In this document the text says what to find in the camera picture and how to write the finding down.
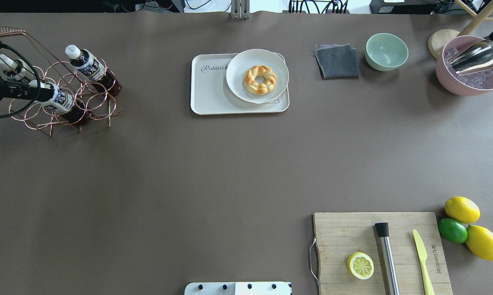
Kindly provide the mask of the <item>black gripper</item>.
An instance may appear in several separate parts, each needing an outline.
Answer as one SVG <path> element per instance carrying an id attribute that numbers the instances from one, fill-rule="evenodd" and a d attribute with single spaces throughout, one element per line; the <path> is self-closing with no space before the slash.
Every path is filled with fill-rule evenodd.
<path id="1" fill-rule="evenodd" d="M 7 97 L 22 100 L 47 102 L 51 100 L 55 91 L 44 82 L 33 80 L 31 84 L 7 81 Z"/>

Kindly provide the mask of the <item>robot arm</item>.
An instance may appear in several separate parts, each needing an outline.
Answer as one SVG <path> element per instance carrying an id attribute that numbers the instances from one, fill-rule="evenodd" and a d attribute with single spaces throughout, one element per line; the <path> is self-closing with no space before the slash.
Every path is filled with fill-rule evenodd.
<path id="1" fill-rule="evenodd" d="M 0 102 L 3 98 L 46 102 L 54 97 L 54 93 L 52 89 L 38 88 L 21 82 L 9 82 L 0 76 Z"/>

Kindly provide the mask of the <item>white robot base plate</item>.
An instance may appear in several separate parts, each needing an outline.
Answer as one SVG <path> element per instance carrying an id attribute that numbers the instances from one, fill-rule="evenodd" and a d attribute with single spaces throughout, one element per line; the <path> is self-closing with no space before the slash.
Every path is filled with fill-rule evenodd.
<path id="1" fill-rule="evenodd" d="M 192 282 L 187 284 L 185 295 L 291 295 L 290 282 L 284 281 L 238 281 L 238 282 Z"/>

